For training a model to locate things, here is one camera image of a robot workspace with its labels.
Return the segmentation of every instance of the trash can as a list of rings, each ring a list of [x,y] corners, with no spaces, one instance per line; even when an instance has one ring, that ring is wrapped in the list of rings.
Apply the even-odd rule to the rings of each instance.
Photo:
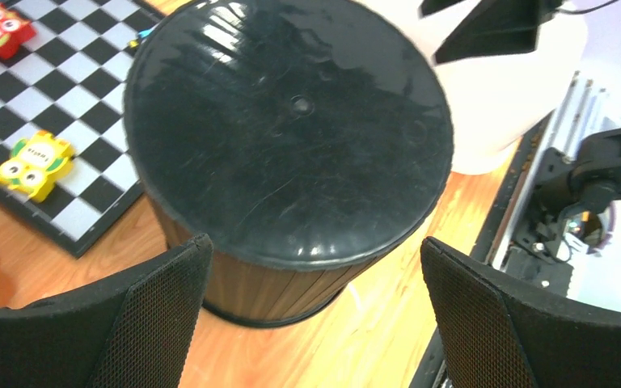
[[[205,232],[204,307],[317,313],[432,212],[453,129],[428,62],[349,0],[190,2],[138,49],[125,129],[167,244]]]

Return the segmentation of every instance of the black round lid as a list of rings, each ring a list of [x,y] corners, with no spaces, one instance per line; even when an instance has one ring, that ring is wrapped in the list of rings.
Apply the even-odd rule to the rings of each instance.
[[[394,249],[432,212],[454,148],[427,61],[349,0],[182,6],[137,53],[125,127],[170,217],[297,270]]]

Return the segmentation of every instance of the wooden table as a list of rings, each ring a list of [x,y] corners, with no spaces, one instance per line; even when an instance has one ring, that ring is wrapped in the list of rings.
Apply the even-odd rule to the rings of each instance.
[[[166,13],[182,3],[153,0]],[[247,329],[202,310],[180,386],[408,386],[436,326],[420,243],[434,235],[469,252],[507,168],[481,176],[453,174],[435,212],[409,240],[303,323]],[[0,208],[0,306],[19,308],[77,288],[164,247],[143,197],[78,260]]]

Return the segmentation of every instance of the black and white checkerboard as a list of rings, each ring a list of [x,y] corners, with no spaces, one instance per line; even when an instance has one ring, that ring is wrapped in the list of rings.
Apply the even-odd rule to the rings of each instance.
[[[125,48],[162,16],[135,0],[5,4],[37,33],[0,61],[0,164],[39,129],[70,141],[77,157],[41,204],[0,188],[0,205],[79,257],[142,193],[121,120]]]

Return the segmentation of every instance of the white container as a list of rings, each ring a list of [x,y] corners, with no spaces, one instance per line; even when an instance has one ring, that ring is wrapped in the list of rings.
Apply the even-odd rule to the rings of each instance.
[[[587,40],[583,17],[558,14],[542,25],[532,53],[437,65],[434,53],[479,0],[424,19],[419,19],[422,0],[354,1],[397,27],[433,65],[451,109],[453,169],[460,174],[497,169],[513,152],[515,141],[560,104]],[[564,7],[574,9],[569,3]]]

